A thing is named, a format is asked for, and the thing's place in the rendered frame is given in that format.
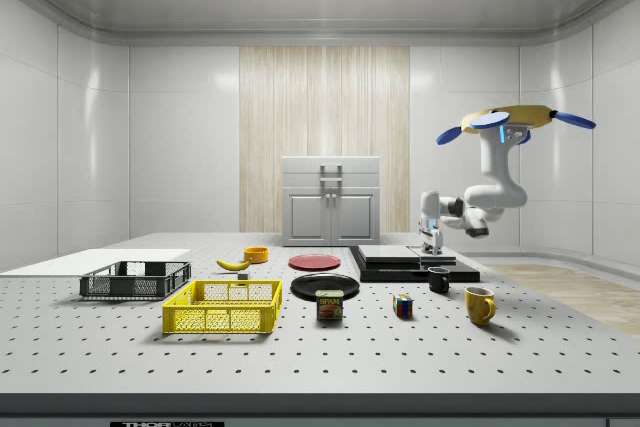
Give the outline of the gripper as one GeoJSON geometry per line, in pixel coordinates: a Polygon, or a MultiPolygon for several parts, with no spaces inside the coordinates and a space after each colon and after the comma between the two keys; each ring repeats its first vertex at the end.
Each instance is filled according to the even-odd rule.
{"type": "Polygon", "coordinates": [[[440,255],[443,247],[443,236],[439,228],[419,229],[422,250],[430,255],[440,255]]]}

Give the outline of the black mug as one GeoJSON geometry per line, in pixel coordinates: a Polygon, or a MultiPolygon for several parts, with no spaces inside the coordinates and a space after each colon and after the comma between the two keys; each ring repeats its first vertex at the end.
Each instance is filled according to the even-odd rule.
{"type": "Polygon", "coordinates": [[[428,280],[432,292],[446,294],[450,288],[450,270],[445,267],[429,267],[428,280]]]}

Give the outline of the black stove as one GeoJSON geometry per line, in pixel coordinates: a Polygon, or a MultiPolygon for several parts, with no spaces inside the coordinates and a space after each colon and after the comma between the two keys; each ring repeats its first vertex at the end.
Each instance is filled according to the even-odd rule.
{"type": "Polygon", "coordinates": [[[479,282],[480,272],[455,255],[432,255],[419,246],[360,245],[350,247],[361,282],[427,282],[429,267],[450,271],[451,282],[479,282]]]}

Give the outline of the yellow mug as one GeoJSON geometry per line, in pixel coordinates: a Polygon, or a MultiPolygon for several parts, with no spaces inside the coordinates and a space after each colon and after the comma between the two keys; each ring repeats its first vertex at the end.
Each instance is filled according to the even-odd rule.
{"type": "Polygon", "coordinates": [[[466,287],[465,304],[470,321],[479,326],[486,326],[496,313],[494,293],[482,287],[466,287]]]}

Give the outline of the white cabinet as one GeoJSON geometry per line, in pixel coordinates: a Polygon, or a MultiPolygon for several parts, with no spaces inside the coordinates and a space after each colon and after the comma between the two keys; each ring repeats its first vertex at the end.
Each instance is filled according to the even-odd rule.
{"type": "Polygon", "coordinates": [[[379,161],[378,156],[284,156],[283,244],[377,244],[379,161]]]}

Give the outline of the red plate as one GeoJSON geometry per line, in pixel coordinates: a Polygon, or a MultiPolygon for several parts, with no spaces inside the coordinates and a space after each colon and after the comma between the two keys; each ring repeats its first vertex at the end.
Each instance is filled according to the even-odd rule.
{"type": "Polygon", "coordinates": [[[288,265],[302,271],[327,271],[338,268],[341,260],[333,255],[303,254],[290,258],[288,265]]]}

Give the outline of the flat-sided can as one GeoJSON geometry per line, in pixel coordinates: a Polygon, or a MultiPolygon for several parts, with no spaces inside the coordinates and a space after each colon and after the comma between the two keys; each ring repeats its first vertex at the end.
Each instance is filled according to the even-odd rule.
{"type": "Polygon", "coordinates": [[[342,290],[317,290],[315,292],[317,319],[341,320],[344,316],[342,290]]]}

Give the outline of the black plate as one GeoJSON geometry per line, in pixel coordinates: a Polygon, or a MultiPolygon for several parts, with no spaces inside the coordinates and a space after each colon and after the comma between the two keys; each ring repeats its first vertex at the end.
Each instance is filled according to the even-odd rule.
{"type": "Polygon", "coordinates": [[[295,278],[291,282],[291,291],[298,297],[314,300],[318,290],[341,290],[345,299],[359,292],[360,284],[353,278],[330,273],[315,273],[295,278]]]}

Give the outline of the drone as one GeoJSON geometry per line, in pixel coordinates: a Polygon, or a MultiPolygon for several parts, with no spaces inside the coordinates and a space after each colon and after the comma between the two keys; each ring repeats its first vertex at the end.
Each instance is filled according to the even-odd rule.
{"type": "Polygon", "coordinates": [[[504,124],[524,125],[529,129],[539,128],[552,120],[559,120],[585,129],[594,129],[596,124],[586,118],[552,110],[544,105],[513,105],[495,109],[481,110],[465,116],[459,126],[452,127],[439,135],[438,145],[444,145],[456,139],[461,133],[477,134],[479,130],[500,128],[501,142],[506,139],[504,124]]]}

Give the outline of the yellow basket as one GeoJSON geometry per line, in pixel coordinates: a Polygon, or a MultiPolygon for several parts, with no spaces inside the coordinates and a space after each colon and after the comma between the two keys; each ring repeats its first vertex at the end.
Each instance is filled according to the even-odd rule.
{"type": "Polygon", "coordinates": [[[195,280],[162,305],[165,333],[270,333],[280,280],[195,280]]]}

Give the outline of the dark grey basket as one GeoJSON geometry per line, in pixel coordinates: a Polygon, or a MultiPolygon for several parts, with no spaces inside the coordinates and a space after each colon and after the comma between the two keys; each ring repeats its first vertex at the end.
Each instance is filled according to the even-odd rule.
{"type": "Polygon", "coordinates": [[[105,299],[163,299],[191,277],[189,262],[119,261],[80,278],[80,295],[105,299]]]}

